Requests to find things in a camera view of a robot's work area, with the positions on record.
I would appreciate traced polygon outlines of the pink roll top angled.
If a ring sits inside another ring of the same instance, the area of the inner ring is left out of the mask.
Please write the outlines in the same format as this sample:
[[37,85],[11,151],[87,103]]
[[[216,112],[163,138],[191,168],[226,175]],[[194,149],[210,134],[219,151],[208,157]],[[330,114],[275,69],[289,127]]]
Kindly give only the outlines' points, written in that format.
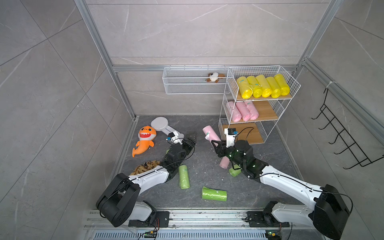
[[236,102],[236,107],[238,111],[240,112],[242,119],[244,122],[247,122],[251,118],[251,113],[246,107],[246,104],[244,102]]

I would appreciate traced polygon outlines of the yellow roll horizontal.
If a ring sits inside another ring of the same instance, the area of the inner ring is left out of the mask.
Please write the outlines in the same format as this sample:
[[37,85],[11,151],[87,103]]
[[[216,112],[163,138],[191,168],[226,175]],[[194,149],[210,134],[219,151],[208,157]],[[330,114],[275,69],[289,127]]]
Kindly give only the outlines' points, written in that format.
[[271,97],[274,99],[280,97],[281,88],[278,85],[278,83],[276,82],[275,78],[274,77],[267,77],[266,80],[269,83],[271,90],[272,90]]

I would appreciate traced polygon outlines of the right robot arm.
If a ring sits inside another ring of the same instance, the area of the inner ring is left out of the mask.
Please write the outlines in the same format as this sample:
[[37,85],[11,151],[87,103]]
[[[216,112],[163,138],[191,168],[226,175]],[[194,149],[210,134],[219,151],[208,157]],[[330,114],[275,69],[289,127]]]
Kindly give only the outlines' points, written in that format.
[[300,205],[269,202],[263,210],[262,224],[269,227],[283,223],[306,225],[327,238],[341,239],[352,208],[347,207],[344,194],[335,187],[313,185],[277,170],[257,159],[245,140],[229,147],[224,141],[212,140],[211,144],[219,157],[227,157],[235,170],[240,170],[247,178],[278,189],[301,202]]

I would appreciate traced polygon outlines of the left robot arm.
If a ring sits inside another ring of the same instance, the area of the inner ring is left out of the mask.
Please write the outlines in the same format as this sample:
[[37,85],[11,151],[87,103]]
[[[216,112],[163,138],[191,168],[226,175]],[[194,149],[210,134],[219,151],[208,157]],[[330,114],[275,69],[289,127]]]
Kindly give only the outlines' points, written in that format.
[[96,202],[101,217],[114,227],[126,221],[154,226],[157,210],[146,201],[139,202],[139,195],[170,181],[178,173],[182,162],[194,153],[195,145],[195,139],[185,137],[180,144],[171,144],[163,160],[154,169],[132,176],[117,174]]

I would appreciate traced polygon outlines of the yellow roll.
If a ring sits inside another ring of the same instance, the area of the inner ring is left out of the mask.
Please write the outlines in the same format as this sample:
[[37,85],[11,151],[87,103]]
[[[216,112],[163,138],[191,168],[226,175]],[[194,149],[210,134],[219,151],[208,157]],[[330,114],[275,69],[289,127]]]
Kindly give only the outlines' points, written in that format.
[[262,88],[262,97],[268,98],[272,94],[272,89],[266,77],[264,75],[258,75],[256,76],[256,80],[258,81],[258,84]]
[[290,94],[290,86],[288,85],[285,77],[282,74],[277,74],[274,76],[275,81],[280,87],[281,95],[287,96]]
[[253,95],[253,89],[246,77],[242,76],[237,79],[239,92],[243,99],[249,99]]
[[259,85],[255,76],[248,76],[247,81],[253,90],[253,97],[260,98],[263,94],[262,87]]

